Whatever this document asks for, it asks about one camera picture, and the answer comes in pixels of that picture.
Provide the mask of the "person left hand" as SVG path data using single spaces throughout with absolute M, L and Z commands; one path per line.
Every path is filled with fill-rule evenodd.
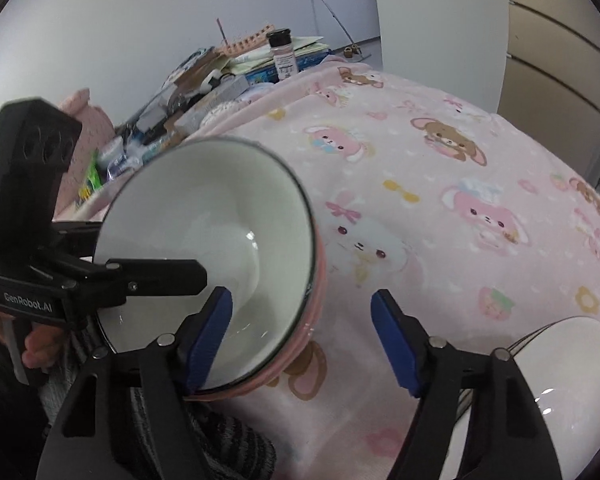
M 5 323 L 11 321 L 12 316 L 0 311 L 0 344 L 6 344 Z M 24 350 L 21 353 L 23 365 L 30 370 L 52 366 L 56 361 L 68 334 L 60 327 L 38 325 L 32 330 L 24 341 Z

